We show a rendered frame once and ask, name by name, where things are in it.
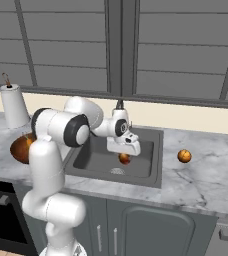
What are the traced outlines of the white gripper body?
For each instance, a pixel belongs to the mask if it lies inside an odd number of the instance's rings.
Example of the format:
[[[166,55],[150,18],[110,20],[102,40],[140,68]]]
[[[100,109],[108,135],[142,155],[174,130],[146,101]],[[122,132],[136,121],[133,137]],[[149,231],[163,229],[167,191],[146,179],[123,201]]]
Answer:
[[[141,153],[139,136],[127,130],[120,137],[108,137],[107,150],[114,153],[123,153],[131,156],[138,156]]]

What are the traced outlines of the black oven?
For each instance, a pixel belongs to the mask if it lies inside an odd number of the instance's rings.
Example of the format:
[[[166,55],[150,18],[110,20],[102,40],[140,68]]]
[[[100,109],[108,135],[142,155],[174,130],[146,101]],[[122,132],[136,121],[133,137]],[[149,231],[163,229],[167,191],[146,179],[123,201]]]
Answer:
[[[0,206],[0,250],[24,256],[38,256],[13,185],[0,181],[0,197],[9,197],[7,206]]]

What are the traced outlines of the grey window frame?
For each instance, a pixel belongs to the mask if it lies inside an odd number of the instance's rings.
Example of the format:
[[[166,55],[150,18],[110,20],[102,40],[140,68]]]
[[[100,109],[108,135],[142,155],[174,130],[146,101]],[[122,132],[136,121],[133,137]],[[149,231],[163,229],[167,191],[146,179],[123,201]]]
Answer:
[[[0,0],[0,86],[228,108],[228,0]]]

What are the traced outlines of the red-orange round fruit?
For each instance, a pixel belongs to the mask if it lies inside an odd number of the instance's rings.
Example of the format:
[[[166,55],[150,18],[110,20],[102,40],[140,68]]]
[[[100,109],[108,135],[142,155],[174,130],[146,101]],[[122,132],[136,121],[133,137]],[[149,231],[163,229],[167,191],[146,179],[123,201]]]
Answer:
[[[118,155],[118,158],[119,158],[119,161],[124,164],[124,165],[127,165],[130,163],[131,159],[130,159],[130,156],[128,154],[124,154],[124,153],[121,153]]]

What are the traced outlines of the grey drawer front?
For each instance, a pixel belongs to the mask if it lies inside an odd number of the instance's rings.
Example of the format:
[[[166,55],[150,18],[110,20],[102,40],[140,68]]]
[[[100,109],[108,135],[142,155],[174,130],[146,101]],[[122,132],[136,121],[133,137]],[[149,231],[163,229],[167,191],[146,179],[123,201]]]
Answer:
[[[216,224],[205,256],[228,256],[228,224]]]

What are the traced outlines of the orange round fruit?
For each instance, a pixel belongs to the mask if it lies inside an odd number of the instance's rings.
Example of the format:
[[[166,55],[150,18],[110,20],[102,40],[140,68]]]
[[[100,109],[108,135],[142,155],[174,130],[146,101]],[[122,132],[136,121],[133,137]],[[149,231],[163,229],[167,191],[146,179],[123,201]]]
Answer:
[[[178,152],[177,158],[182,163],[188,163],[192,159],[192,154],[188,150],[182,149]]]

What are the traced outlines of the white paper towel roll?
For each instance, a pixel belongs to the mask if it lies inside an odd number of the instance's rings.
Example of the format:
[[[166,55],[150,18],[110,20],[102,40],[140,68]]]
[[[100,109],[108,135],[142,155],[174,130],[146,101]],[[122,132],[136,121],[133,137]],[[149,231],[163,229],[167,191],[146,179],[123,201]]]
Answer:
[[[6,73],[2,74],[5,84],[0,87],[5,119],[9,129],[16,129],[29,123],[30,117],[18,84],[12,84]]]

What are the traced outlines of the grey sink basin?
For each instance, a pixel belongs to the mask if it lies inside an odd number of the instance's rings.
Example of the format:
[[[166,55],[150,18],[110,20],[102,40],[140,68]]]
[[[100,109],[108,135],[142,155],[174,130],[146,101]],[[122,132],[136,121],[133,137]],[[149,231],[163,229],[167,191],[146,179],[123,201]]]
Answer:
[[[139,136],[141,154],[122,164],[107,150],[107,139],[91,135],[86,143],[71,149],[64,161],[67,175],[160,188],[162,182],[163,137],[161,130],[132,128]]]

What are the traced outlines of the brown wooden bowl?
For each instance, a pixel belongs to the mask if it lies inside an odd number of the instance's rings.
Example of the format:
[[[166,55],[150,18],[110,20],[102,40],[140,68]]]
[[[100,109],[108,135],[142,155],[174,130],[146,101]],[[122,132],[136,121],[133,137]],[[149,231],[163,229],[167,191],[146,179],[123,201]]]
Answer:
[[[36,140],[36,137],[32,133],[23,134],[12,143],[10,153],[17,161],[28,164],[30,147],[27,147],[25,136],[32,138],[34,141]]]

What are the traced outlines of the grey cupboard door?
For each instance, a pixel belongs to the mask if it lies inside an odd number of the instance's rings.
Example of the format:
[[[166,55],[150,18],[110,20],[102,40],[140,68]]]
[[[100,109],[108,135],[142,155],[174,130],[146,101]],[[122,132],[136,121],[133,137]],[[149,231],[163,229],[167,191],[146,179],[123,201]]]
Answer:
[[[87,256],[109,256],[106,200],[97,197],[78,195],[86,205],[86,217],[74,229],[78,241],[83,245]],[[97,226],[101,225],[102,252],[98,250]]]
[[[217,218],[107,200],[109,256],[205,256]]]

